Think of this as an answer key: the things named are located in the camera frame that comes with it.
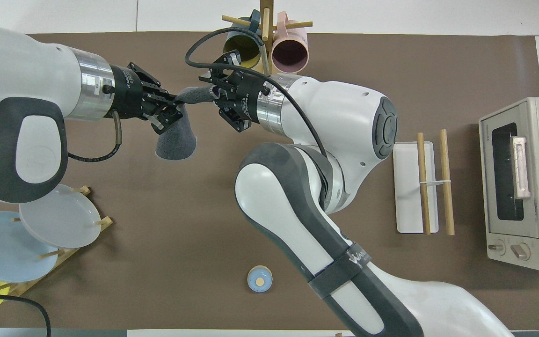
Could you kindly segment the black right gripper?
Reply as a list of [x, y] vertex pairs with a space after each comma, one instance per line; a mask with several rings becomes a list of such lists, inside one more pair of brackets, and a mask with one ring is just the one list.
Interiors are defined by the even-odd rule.
[[[212, 65], [241, 66], [240, 52], [225, 52]], [[213, 81], [213, 91], [218, 96], [214, 103], [219, 108], [219, 115], [234, 130], [243, 132], [252, 126], [252, 123], [259, 123], [257, 99], [264, 90], [264, 79], [242, 71], [227, 75], [224, 68], [208, 67], [208, 71], [202, 74], [199, 80]]]

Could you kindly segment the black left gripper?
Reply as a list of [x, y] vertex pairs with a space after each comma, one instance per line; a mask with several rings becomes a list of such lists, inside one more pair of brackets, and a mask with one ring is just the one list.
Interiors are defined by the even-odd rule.
[[141, 67], [130, 63], [128, 67], [110, 65], [115, 89], [109, 117], [117, 111], [120, 119], [139, 118], [149, 121], [158, 135], [167, 132], [182, 118], [175, 104], [176, 95], [161, 87], [160, 81]]

